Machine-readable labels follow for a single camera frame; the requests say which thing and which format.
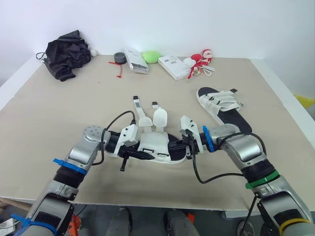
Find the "black cable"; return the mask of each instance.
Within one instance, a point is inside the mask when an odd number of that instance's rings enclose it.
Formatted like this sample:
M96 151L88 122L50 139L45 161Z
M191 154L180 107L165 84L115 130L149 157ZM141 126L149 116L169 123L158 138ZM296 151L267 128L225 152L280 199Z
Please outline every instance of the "black cable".
M125 111L123 113L121 113L119 116L117 116L115 119L113 119L112 122L109 123L109 125L107 126L107 130L109 129L110 126L112 126L112 124L118 120L120 117L122 117L123 115L127 114L127 113L131 113L132 114L132 121L130 124L135 124L136 123L136 118L135 118L135 115L134 115L134 112L133 111Z
M132 114L132 121L130 124L135 124L136 123L136 119L135 119L135 115L133 111L125 111L123 113L121 113L119 116L117 116L115 119L113 119L112 122L109 123L109 125L103 129L102 135L100 137L100 154L101 154L101 160L99 162L93 163L92 166L97 166L100 165L104 162L105 159L105 154L104 154L104 135L106 130L108 130L112 124L117 121L120 117L122 117L123 115L127 114L127 113L131 113Z
M255 203L256 203L256 200L257 200L257 196L255 196L254 199L253 199L253 201L252 201L251 208L250 208L250 210L249 210L249 212L248 212L248 214L247 214L247 217L246 217L246 220L245 220L244 225L243 225L243 227L242 227L240 236L242 236L242 233L243 233L243 231L244 231L244 229L245 229L245 226L246 226L248 220L250 219L250 216L251 216L251 214L252 214L252 210L253 210L253 208L254 208L254 205L255 205Z
M87 204L85 204L85 206L84 206L84 207L83 207L83 208L79 211L79 213L78 213L78 214L76 214L76 216L79 216L79 214L81 214L87 206L88 206L88 205L87 205Z
M38 60L40 60L40 59L42 59L44 56L45 56L45 52L41 52L41 53L36 53L36 59L38 59Z
M262 151L265 153L265 155L267 155L267 150L266 150L266 146L264 144L264 141L261 139L261 137L259 137L258 135L254 134L254 133L239 132L239 133L227 135L221 140L221 142L219 142L218 147L220 148L227 139L232 138L232 137L237 136L237 135L251 135L251 136L254 136L255 138L257 138L260 141L260 144L261 144L261 147L262 147Z
M199 176L199 173L198 173L198 169L197 169L197 164L196 164L196 153L195 153L195 146L194 146L194 143L193 141L190 142L190 146L191 146L191 153L192 153L192 164L193 164L193 170L195 171L195 174L196 174L196 177L198 179L198 181L200 183L209 183L217 178L220 178L220 177L224 177L224 176L244 176L243 174L239 174L239 173L225 173L225 174L220 174L220 175L217 175L217 176L214 176L214 177L211 177L210 179L207 179L207 180L202 180Z

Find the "table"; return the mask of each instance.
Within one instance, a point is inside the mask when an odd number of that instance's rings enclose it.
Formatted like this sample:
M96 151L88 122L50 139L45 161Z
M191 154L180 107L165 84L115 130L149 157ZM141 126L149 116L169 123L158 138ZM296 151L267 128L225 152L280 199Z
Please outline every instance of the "table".
M55 80L42 65L0 111L0 196L34 200L63 159L91 124L106 126L116 115L135 110L138 95L146 114L152 117L152 101L168 112L166 131L180 138L180 117L186 115L199 125L217 126L196 100L200 87L217 90L236 88L235 97L245 106L240 113L264 141L268 158L292 187L315 210L315 150L273 90L248 59L215 58L211 77L174 81L158 64L142 75L123 66L109 64L112 56L97 56L76 78ZM129 124L120 119L112 130ZM224 177L209 184L196 179L192 162L165 165L131 159L120 172L122 158L106 157L90 169L79 187L77 203L114 204L201 209L248 209L252 192L245 179ZM197 165L203 179L239 172L224 151L199 154Z

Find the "green sponge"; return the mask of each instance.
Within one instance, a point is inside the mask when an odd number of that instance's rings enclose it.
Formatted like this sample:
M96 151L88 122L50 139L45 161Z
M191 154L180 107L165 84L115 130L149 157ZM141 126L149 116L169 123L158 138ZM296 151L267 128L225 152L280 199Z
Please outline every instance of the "green sponge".
M147 64L153 64L158 62L158 58L162 55L158 51L149 51L142 53L142 57L146 61Z

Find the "black umbrella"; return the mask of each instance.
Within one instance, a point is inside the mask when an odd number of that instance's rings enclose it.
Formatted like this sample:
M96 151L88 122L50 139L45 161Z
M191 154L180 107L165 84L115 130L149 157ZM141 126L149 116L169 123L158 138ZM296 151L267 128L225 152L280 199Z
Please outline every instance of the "black umbrella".
M91 60L88 45L80 37L78 30L48 43L46 55L47 58L44 59L46 67L60 81L74 78L72 69L81 68Z

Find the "floor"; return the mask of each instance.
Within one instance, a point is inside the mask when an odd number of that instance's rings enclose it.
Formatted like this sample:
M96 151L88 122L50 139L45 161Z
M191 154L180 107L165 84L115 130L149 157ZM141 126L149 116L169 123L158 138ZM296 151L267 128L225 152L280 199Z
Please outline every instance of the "floor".
M84 205L75 205L74 213L78 213ZM88 205L80 214L82 227L79 236L104 236L109 222L120 206ZM131 236L166 236L163 216L169 210L158 207L129 207L133 218L133 232ZM221 218L220 211L210 210L184 210L195 215L194 225L200 236L236 236L238 223L242 218L226 220ZM26 211L8 206L0 215L0 222L10 218L16 213L25 216ZM252 216L256 236L260 234L263 223L261 216Z

